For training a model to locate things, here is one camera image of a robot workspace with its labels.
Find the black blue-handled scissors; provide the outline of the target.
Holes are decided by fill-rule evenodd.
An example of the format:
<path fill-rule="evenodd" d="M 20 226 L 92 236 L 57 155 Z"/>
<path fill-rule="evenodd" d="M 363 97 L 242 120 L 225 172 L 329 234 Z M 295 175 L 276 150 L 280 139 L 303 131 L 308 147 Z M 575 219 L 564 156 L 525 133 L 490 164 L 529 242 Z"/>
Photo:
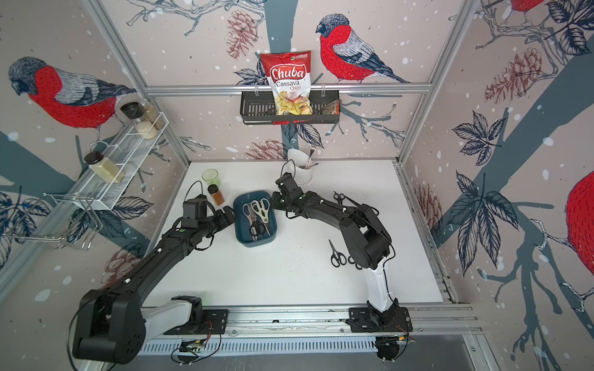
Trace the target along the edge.
<path fill-rule="evenodd" d="M 255 214 L 252 210 L 252 206 L 249 203 L 246 203 L 243 205 L 242 212 L 244 213 L 244 216 L 247 218 L 247 221 L 249 224 L 248 231 L 249 231 L 250 235 L 252 236 L 252 240 L 256 241 L 260 235 L 259 228 L 258 228 L 258 222 L 257 222 L 257 216 L 255 216 Z"/>

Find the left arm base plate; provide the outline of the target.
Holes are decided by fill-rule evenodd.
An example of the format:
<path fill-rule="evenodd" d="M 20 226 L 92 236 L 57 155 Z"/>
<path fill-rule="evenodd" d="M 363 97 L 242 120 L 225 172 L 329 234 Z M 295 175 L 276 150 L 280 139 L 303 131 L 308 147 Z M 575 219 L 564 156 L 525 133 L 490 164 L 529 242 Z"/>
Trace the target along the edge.
<path fill-rule="evenodd" d="M 171 328 L 165 335 L 224 335 L 228 315 L 228 309 L 201 309 L 187 323 Z"/>

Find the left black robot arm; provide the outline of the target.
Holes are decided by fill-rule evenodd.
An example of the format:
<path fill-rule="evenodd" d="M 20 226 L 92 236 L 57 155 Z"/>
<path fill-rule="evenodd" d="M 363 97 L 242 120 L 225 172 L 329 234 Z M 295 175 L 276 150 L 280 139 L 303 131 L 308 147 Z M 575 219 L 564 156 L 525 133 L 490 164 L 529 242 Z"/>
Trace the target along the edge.
<path fill-rule="evenodd" d="M 68 337 L 74 358 L 126 364 L 147 341 L 172 329 L 211 332 L 200 298 L 181 295 L 153 309 L 142 307 L 154 287 L 195 251 L 202 239 L 212 238 L 236 219 L 230 207 L 208 216 L 198 201 L 184 206 L 183 216 L 145 259 L 108 288 L 90 290 L 82 298 L 72 320 L 76 329 Z"/>

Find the teal plastic storage box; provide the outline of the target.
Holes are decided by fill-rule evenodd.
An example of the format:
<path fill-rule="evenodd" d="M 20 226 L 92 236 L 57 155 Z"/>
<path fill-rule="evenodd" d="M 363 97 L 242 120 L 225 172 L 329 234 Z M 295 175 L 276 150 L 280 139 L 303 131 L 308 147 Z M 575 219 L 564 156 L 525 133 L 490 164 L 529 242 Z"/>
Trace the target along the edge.
<path fill-rule="evenodd" d="M 244 216 L 242 212 L 242 207 L 246 203 L 251 203 L 252 200 L 260 200 L 262 198 L 267 198 L 270 201 L 270 210 L 269 210 L 269 232 L 267 234 L 265 231 L 264 224 L 261 222 L 260 218 L 257 217 L 258 228 L 260 235 L 256 241 L 252 240 L 252 236 L 248 231 L 248 219 Z M 235 234 L 236 238 L 239 243 L 243 244 L 245 247 L 258 247 L 263 244 L 268 244 L 275 239 L 278 224 L 275 218 L 274 210 L 271 207 L 271 195 L 264 190 L 253 191 L 250 193 L 244 193 L 238 196 L 233 202 L 233 208 L 237 212 L 238 217 L 235 221 Z"/>

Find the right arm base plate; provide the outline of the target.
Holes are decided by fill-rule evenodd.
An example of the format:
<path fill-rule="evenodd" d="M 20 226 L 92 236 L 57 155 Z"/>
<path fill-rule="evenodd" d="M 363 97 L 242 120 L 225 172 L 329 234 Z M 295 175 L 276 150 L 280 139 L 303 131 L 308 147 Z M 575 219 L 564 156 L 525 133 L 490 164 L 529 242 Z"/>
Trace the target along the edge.
<path fill-rule="evenodd" d="M 345 323 L 352 332 L 412 332 L 413 326 L 408 309 L 398 305 L 380 312 L 373 306 L 350 308 Z"/>

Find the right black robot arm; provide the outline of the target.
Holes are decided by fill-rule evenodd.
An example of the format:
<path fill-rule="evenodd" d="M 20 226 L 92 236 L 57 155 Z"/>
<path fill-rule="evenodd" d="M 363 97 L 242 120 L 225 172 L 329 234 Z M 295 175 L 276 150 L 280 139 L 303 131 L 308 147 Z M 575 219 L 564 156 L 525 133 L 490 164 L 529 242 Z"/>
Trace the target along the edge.
<path fill-rule="evenodd" d="M 275 183 L 278 191 L 272 195 L 272 208 L 337 228 L 349 255 L 365 273 L 370 319 L 379 325 L 393 320 L 399 306 L 391 295 L 386 272 L 392 241 L 373 208 L 364 203 L 348 207 L 317 193 L 304 192 L 290 173 L 284 173 Z"/>

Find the cream kitchen scissors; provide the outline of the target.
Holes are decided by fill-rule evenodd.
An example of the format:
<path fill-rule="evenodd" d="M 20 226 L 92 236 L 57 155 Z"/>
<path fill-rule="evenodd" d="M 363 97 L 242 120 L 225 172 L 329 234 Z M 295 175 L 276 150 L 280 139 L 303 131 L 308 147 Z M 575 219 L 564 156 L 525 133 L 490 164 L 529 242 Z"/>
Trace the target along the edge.
<path fill-rule="evenodd" d="M 270 210 L 270 201 L 267 198 L 262 198 L 260 200 L 252 200 L 251 208 L 255 215 L 260 218 L 261 222 L 264 224 L 265 231 L 267 234 L 269 232 L 269 210 Z"/>

